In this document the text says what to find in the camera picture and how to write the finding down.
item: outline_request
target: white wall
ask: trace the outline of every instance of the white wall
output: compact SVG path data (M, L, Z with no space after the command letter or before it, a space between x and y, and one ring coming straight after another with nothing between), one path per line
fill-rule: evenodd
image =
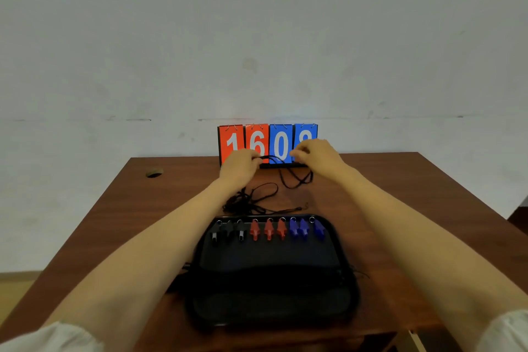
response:
M528 194L528 0L0 0L0 40L0 272L219 124L419 151L503 217Z

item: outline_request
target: finger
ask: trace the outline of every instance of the finger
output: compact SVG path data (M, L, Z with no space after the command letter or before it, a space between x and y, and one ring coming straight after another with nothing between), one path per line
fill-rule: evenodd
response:
M261 158L255 158L255 159L253 159L253 161L251 163L257 169L262 164L262 159Z
M290 152L290 156L295 158L295 162L298 163L306 163L306 159L308 158L308 154L302 150L294 149Z
M305 139L303 142L301 142L295 150L309 150L309 146L312 143L312 139Z
M251 151L250 154L251 154L252 158L259 158L260 157L260 153L257 152L256 150L253 150L253 149L249 149L249 150Z

